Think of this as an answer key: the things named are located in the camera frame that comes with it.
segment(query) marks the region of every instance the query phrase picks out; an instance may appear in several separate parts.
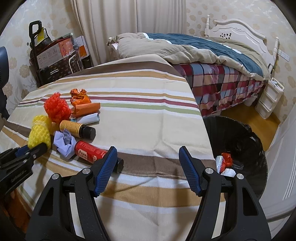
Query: cardboard box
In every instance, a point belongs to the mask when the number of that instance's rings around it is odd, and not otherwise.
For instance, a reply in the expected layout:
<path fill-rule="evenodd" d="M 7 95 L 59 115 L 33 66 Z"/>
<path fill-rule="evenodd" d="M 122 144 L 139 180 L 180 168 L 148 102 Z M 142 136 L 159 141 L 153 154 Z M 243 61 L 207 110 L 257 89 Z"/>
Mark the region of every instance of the cardboard box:
<path fill-rule="evenodd" d="M 83 59 L 89 56 L 89 50 L 87 49 L 84 36 L 79 36 L 78 38 L 74 39 L 74 41 L 79 47 L 80 58 Z"/>
<path fill-rule="evenodd" d="M 40 69 L 51 66 L 74 51 L 71 39 L 63 40 L 37 56 Z"/>

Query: white headboard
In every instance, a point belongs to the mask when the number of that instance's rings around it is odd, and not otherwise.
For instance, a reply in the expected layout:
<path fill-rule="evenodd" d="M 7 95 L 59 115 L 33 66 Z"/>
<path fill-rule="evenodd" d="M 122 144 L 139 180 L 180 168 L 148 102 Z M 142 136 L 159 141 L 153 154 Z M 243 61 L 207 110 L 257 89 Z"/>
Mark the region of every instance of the white headboard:
<path fill-rule="evenodd" d="M 263 57 L 268 66 L 269 71 L 272 71 L 278 52 L 278 37 L 276 37 L 273 53 L 271 55 L 263 42 L 263 40 L 266 39 L 265 36 L 256 32 L 244 21 L 240 19 L 228 19 L 225 21 L 214 20 L 214 22 L 217 23 L 217 25 L 210 29 L 210 16 L 208 15 L 205 27 L 206 36 L 233 39 L 250 46 Z"/>

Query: wall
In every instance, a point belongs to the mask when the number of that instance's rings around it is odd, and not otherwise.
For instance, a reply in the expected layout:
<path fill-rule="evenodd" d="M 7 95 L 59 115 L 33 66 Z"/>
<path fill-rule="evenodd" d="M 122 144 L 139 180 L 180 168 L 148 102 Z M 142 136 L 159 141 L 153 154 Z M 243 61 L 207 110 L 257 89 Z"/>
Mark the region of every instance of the wall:
<path fill-rule="evenodd" d="M 9 82 L 3 88 L 7 95 L 6 108 L 11 114 L 21 100 L 37 88 L 29 63 L 29 23 L 41 20 L 52 40 L 81 31 L 75 20 L 70 0 L 26 0 L 10 19 L 0 36 L 0 46 L 5 46 L 9 58 Z"/>
<path fill-rule="evenodd" d="M 279 37 L 279 49 L 290 56 L 287 62 L 281 56 L 274 72 L 274 77 L 284 87 L 284 95 L 274 113 L 284 121 L 296 102 L 296 34 L 278 7 L 270 0 L 187 0 L 187 34 L 205 35 L 207 15 L 213 20 L 238 18 L 259 33 L 266 36 L 267 48 L 272 53 L 275 38 Z"/>

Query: trash can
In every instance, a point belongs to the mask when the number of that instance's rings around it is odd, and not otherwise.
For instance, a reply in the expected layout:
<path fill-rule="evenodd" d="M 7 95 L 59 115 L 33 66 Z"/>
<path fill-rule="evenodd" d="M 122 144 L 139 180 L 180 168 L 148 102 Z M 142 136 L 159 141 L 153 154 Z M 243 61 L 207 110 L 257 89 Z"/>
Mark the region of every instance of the trash can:
<path fill-rule="evenodd" d="M 249 125 L 228 117 L 208 116 L 203 120 L 214 157 L 230 153 L 232 169 L 244 175 L 259 199 L 267 181 L 267 162 L 259 137 Z"/>

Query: red plaid fabric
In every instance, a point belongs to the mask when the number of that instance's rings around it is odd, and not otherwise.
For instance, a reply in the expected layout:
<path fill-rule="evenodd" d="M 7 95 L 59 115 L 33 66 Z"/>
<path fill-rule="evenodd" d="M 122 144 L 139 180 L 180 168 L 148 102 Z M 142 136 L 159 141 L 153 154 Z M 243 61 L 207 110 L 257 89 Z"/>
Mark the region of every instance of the red plaid fabric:
<path fill-rule="evenodd" d="M 194 62 L 173 67 L 187 80 L 202 116 L 240 104 L 264 85 L 225 65 Z"/>

